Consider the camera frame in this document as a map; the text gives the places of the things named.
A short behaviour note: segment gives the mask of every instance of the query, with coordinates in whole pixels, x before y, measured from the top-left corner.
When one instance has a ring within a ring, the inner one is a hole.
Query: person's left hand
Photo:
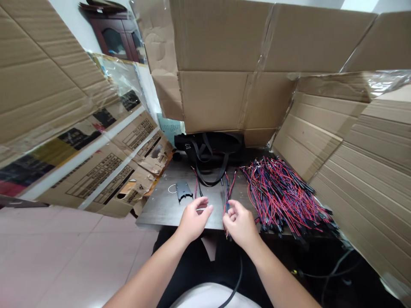
[[[213,206],[210,205],[207,207],[207,204],[208,198],[201,197],[194,199],[193,202],[184,209],[176,234],[185,241],[187,245],[198,238],[206,226],[207,220],[213,211]]]

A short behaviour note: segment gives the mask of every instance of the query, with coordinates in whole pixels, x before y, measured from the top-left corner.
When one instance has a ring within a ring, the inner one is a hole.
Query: metal part
[[[177,190],[177,197],[179,198],[179,202],[184,197],[187,197],[187,196],[193,197],[193,193],[190,191],[190,187],[188,187],[188,184],[186,181],[178,181],[176,184],[176,190]]]

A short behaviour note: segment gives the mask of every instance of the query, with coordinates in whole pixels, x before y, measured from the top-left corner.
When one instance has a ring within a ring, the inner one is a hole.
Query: floor tile
[[[132,232],[141,230],[136,226],[136,219],[128,214],[125,218],[103,216],[93,232]]]
[[[13,252],[17,244],[24,238],[18,234],[0,234],[0,264]]]
[[[35,234],[52,220],[62,207],[3,208],[0,234]]]
[[[0,307],[35,307],[87,236],[25,235],[0,264]]]
[[[94,229],[102,217],[103,215],[101,214],[65,207],[44,226],[42,231],[52,233],[88,233]]]
[[[143,236],[91,233],[38,307],[102,307],[125,283]]]
[[[146,263],[146,261],[151,257],[153,253],[153,246],[157,240],[158,232],[155,231],[146,231],[144,238],[141,242],[140,249],[134,260],[133,267],[131,268],[130,274],[128,275],[127,281],[129,281],[140,268]]]

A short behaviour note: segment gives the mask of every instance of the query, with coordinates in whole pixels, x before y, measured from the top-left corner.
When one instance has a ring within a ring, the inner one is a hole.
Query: wire bundle
[[[237,175],[237,169],[234,171],[234,175],[232,177],[232,181],[231,181],[231,186],[230,186],[230,178],[227,174],[227,172],[224,173],[225,174],[225,178],[226,178],[226,190],[224,191],[224,181],[223,178],[221,178],[221,186],[223,187],[223,196],[224,196],[224,212],[223,212],[223,216],[225,213],[228,213],[228,210],[230,208],[230,205],[228,204],[228,201],[231,199],[231,192],[232,192],[232,188],[234,187],[234,183],[235,183],[235,176]],[[228,231],[226,230],[226,227],[224,227],[224,230],[226,232],[226,237],[228,237]]]
[[[306,234],[338,235],[332,212],[314,199],[314,189],[306,184],[279,157],[254,160],[250,167],[240,167],[248,181],[248,197],[258,213],[256,223],[262,230],[281,234],[289,226],[295,239]]]

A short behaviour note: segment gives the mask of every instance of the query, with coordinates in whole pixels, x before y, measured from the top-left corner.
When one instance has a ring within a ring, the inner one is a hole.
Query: black pants
[[[153,253],[174,231],[160,231]],[[223,233],[218,238],[213,262],[210,261],[201,239],[198,238],[187,247],[157,307],[169,308],[184,292],[205,282],[214,282],[234,289],[240,275],[240,257],[243,261],[243,276],[238,292],[263,308],[272,307],[256,267],[244,250],[234,241],[228,241]]]

